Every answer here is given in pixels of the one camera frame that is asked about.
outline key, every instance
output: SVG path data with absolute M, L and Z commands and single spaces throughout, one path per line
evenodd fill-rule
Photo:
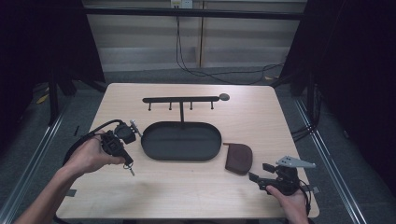
M 132 170 L 131 167 L 129 167 L 129 171 L 131 171 L 131 174 L 134 176 L 134 171 Z

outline black tool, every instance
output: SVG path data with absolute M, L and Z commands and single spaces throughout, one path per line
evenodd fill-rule
M 277 174 L 276 179 L 260 178 L 258 175 L 254 175 L 253 173 L 248 173 L 249 180 L 257 183 L 259 185 L 260 190 L 267 191 L 266 187 L 268 185 L 271 185 L 277 188 L 282 194 L 286 196 L 290 196 L 294 194 L 298 189 L 300 189 L 305 197 L 306 213 L 309 215 L 309 211 L 311 210 L 311 190 L 298 177 L 298 172 L 296 167 L 315 168 L 316 165 L 314 163 L 300 161 L 290 156 L 283 157 L 282 159 L 277 161 L 276 164 L 278 164 L 278 166 L 273 166 L 267 163 L 262 164 L 263 170 Z M 300 182 L 303 182 L 305 186 L 308 188 L 309 199 L 305 190 L 300 185 Z
M 119 125 L 117 125 L 114 132 L 109 130 L 106 133 L 96 133 L 107 125 L 115 122 L 118 122 Z M 121 140 L 125 144 L 130 144 L 136 140 L 136 133 L 138 133 L 139 136 L 142 136 L 139 130 L 137 130 L 133 120 L 131 120 L 131 126 L 128 126 L 120 119 L 113 119 L 78 139 L 77 142 L 69 148 L 66 155 L 64 156 L 64 165 L 79 146 L 96 135 L 101 135 L 101 144 L 104 152 L 114 157 L 123 157 L 125 159 L 124 169 L 129 169 L 132 175 L 134 175 L 134 171 L 132 170 L 134 160 L 129 156 L 128 152 L 126 152 Z
M 271 173 L 277 173 L 276 179 L 259 178 L 258 175 L 248 173 L 249 180 L 256 182 L 260 190 L 267 191 L 266 187 L 271 185 L 286 196 L 292 195 L 300 186 L 300 179 L 297 176 L 296 168 L 289 168 L 284 166 L 272 166 L 264 163 L 262 169 Z

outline electrical outlet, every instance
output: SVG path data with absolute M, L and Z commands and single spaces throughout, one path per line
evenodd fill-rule
M 182 8 L 192 8 L 192 0 L 181 0 Z
M 181 0 L 171 0 L 171 8 L 181 8 Z

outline wire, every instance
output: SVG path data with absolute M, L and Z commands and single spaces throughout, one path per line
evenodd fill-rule
M 314 108 L 315 108 L 315 114 L 312 122 L 305 127 L 300 128 L 297 131 L 291 132 L 291 135 L 293 137 L 294 143 L 300 141 L 301 139 L 305 138 L 307 135 L 311 134 L 317 127 L 319 123 L 319 118 L 320 118 L 320 109 L 321 109 L 321 102 L 322 102 L 322 96 L 320 94 L 320 91 L 318 90 L 318 87 L 315 86 L 315 100 L 314 100 Z
M 312 200 L 311 188 L 309 188 L 309 186 L 303 180 L 300 180 L 300 182 L 302 182 L 305 185 L 305 187 L 308 189 L 308 193 L 309 193 L 309 198 L 308 198 L 303 187 L 299 186 L 299 189 L 303 192 L 304 197 L 305 197 L 306 215 L 308 216 L 309 212 L 311 211 L 311 200 Z
M 180 19 L 179 19 L 179 17 L 177 17 L 176 60 L 177 60 L 177 65 L 180 67 L 180 69 L 182 69 L 183 71 L 185 71 L 185 72 L 187 72 L 187 73 L 189 73 L 189 74 L 191 74 L 193 76 L 196 76 L 196 77 L 212 77 L 215 80 L 218 80 L 218 81 L 221 81 L 221 82 L 225 82 L 225 83 L 228 83 L 228 84 L 232 84 L 232 85 L 253 85 L 253 84 L 256 84 L 256 83 L 262 81 L 265 71 L 268 71 L 268 70 L 271 70 L 271 69 L 274 69 L 276 67 L 284 65 L 284 63 L 268 64 L 268 65 L 265 65 L 262 69 L 255 70 L 255 71 L 242 71 L 242 72 L 232 71 L 232 72 L 220 72 L 220 73 L 212 73 L 212 74 L 208 74 L 208 73 L 201 72 L 201 71 L 192 71 L 184 63 L 182 47 L 181 47 Z M 224 80 L 224 79 L 216 77 L 216 76 L 219 76 L 219 75 L 228 75 L 228 74 L 254 74 L 254 73 L 262 73 L 262 74 L 260 75 L 260 77 L 257 80 L 254 80 L 254 81 L 251 81 L 251 82 L 248 82 L 248 83 L 235 83 L 235 82 L 227 81 L 227 80 Z
M 103 129 L 103 128 L 106 127 L 107 125 L 109 125 L 109 124 L 111 124 L 111 123 L 115 123 L 115 122 L 118 122 L 119 124 L 124 123 L 124 122 L 123 122 L 122 120 L 120 120 L 120 119 L 113 119 L 113 120 L 108 121 L 108 122 L 102 124 L 101 126 L 97 127 L 96 129 L 94 129 L 94 130 L 91 131 L 90 133 L 87 133 L 87 135 L 88 135 L 88 134 L 95 134 L 97 131 Z

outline wall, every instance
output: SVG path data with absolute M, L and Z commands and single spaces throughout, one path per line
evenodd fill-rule
M 85 6 L 170 7 L 170 1 L 84 0 Z M 303 12 L 305 1 L 193 1 L 193 8 Z M 175 17 L 89 15 L 105 72 L 177 67 Z M 283 63 L 298 21 L 180 18 L 188 67 Z

